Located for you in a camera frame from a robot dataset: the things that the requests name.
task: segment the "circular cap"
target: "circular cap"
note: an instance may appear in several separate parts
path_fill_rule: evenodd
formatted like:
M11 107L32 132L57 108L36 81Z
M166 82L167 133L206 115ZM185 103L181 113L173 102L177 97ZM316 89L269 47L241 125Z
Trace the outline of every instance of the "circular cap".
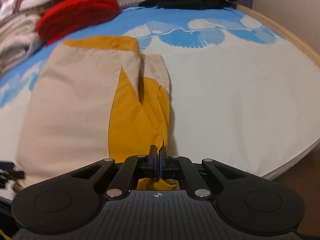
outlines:
M36 207L46 212L61 211L70 206L71 202L71 195L61 190L45 191L35 199Z
M248 207L259 212L273 212L282 205L282 199L276 193L265 190L250 192L245 196L245 202Z
M207 190L207 189L204 189L204 188L201 188L201 189L197 189L195 191L195 195L198 196L198 197L207 197L210 195L210 191Z
M122 194L122 191L117 188L112 188L109 189L106 193L109 197L119 197Z

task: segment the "black robotic gripper at edge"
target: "black robotic gripper at edge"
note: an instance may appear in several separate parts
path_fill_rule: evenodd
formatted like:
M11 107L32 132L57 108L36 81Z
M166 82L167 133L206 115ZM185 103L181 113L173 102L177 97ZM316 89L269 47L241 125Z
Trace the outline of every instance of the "black robotic gripper at edge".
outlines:
M138 180L179 181L180 190L136 190ZM290 239L304 215L287 187L204 159L182 156L104 159L22 190L12 203L20 239Z

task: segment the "silver screw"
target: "silver screw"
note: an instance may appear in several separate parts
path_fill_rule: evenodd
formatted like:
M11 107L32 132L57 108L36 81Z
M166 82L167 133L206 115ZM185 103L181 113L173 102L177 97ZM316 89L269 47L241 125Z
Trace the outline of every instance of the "silver screw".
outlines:
M122 191L117 188L112 188L109 189L106 193L109 197L119 197L122 194Z
M201 188L195 191L195 195L198 197L207 197L211 194L211 192L207 189Z

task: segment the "brown floor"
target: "brown floor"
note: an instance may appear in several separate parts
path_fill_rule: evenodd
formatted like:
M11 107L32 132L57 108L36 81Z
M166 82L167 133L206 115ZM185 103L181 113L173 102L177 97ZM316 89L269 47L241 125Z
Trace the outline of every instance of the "brown floor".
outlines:
M309 153L274 181L294 189L305 202L306 212L298 231L320 236L320 150Z

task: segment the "bed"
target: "bed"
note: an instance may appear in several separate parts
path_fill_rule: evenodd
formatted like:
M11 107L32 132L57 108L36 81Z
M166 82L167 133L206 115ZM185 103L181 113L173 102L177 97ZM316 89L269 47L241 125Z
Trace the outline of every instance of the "bed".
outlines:
M114 20L65 38L128 35L142 53L163 56L171 79L169 155L213 158L273 179L320 142L320 57L309 46L245 7L134 7L140 1L118 0L126 9ZM0 80L1 160L15 160L33 87L59 42Z

